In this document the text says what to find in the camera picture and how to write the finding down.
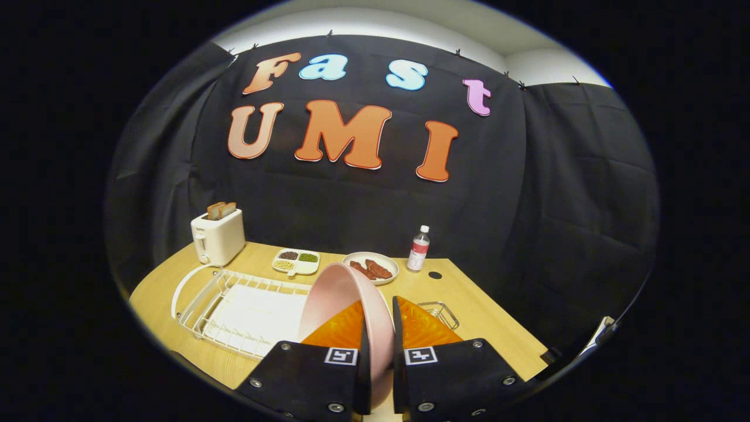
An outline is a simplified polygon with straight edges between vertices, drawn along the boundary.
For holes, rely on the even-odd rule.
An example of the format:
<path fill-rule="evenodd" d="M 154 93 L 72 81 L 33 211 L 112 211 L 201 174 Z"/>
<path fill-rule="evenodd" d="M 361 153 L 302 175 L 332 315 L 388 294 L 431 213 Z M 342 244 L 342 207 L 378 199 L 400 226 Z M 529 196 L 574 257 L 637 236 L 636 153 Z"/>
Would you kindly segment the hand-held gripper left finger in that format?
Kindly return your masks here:
<path fill-rule="evenodd" d="M 235 392 L 284 421 L 361 421 L 372 402 L 362 302 L 302 342 L 279 341 Z"/>

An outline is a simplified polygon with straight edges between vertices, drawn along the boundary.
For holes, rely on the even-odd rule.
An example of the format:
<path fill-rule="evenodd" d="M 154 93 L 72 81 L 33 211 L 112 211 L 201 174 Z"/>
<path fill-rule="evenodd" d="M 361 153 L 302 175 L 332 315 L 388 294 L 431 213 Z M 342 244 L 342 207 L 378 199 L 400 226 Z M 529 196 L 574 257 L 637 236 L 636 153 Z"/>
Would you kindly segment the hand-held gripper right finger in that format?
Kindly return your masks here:
<path fill-rule="evenodd" d="M 463 340 L 440 320 L 395 296 L 394 411 L 404 421 L 498 421 L 533 394 L 483 338 Z"/>

